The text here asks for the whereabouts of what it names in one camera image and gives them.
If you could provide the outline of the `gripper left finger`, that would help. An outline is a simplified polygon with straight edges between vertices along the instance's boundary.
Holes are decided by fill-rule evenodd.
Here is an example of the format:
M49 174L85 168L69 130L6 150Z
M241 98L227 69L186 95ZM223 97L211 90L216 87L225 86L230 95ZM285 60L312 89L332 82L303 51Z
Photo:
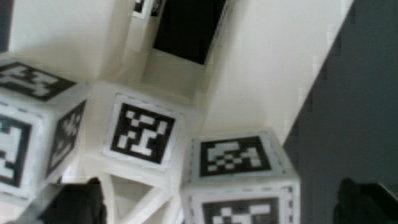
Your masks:
M106 224L106 206L97 178L53 184L24 212L22 224Z

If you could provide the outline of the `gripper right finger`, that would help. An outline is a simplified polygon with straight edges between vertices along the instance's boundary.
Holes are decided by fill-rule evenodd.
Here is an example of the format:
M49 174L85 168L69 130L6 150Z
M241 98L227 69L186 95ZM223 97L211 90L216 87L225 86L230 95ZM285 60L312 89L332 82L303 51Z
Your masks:
M332 224L398 224L398 185L340 180Z

